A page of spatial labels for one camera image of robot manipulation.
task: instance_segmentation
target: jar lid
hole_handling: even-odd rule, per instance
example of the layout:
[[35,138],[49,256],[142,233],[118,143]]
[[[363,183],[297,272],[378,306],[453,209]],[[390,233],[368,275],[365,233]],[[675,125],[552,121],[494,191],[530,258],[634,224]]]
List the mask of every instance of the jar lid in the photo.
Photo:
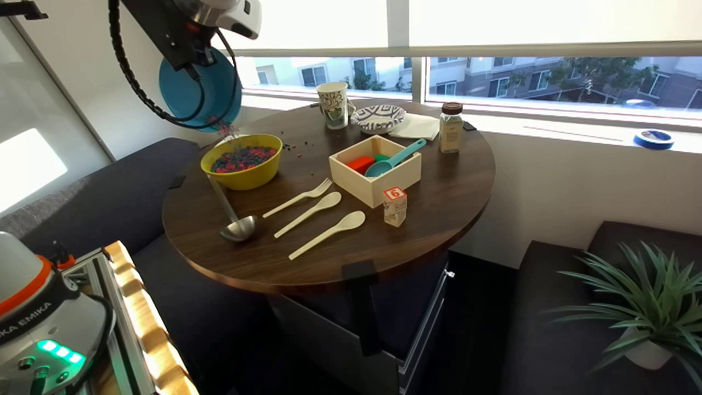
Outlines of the jar lid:
[[448,102],[441,104],[441,111],[444,114],[461,114],[464,111],[464,102],[448,101]]

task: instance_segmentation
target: bowl of food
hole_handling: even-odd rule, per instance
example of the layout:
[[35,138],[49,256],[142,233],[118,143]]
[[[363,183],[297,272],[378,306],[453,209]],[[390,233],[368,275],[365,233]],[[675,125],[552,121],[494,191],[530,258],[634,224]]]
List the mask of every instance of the bowl of food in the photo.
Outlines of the bowl of food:
[[398,104],[358,107],[353,109],[351,121],[360,125],[365,134],[389,134],[401,125],[404,107],[398,107]]
[[199,168],[224,189],[250,191],[267,183],[280,167],[283,139],[272,134],[224,138],[209,148]]

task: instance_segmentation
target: cup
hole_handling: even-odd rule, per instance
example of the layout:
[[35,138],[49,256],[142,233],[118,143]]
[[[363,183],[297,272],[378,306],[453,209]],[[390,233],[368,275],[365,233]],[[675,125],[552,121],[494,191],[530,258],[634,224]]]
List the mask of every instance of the cup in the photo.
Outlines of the cup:
[[346,83],[323,83],[317,88],[320,111],[326,128],[345,128],[349,125]]

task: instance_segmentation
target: small wooden box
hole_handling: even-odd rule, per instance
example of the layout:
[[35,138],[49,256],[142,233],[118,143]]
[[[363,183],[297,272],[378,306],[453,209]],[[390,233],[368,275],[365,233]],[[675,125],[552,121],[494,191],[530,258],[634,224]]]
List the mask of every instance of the small wooden box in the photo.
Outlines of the small wooden box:
[[371,155],[375,157],[378,153],[381,155],[393,155],[401,150],[404,145],[398,145],[389,138],[381,135],[371,135],[358,145],[351,145],[334,155],[330,155],[330,170],[331,180],[342,187],[346,192],[356,194],[360,202],[367,205],[375,209],[383,203],[383,191],[389,189],[409,189],[414,182],[421,180],[421,153],[414,150],[410,157],[393,167],[390,170],[378,175],[378,178],[367,178],[358,172],[356,168],[346,167],[346,162],[360,157],[360,155]]

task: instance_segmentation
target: white pot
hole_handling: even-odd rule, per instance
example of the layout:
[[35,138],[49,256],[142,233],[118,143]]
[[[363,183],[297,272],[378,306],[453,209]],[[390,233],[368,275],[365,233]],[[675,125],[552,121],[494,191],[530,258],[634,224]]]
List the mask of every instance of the white pot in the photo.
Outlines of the white pot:
[[663,368],[663,364],[666,364],[672,360],[672,350],[663,349],[656,341],[640,341],[638,347],[634,347],[631,350],[625,352],[634,364],[649,368],[649,371],[658,371]]

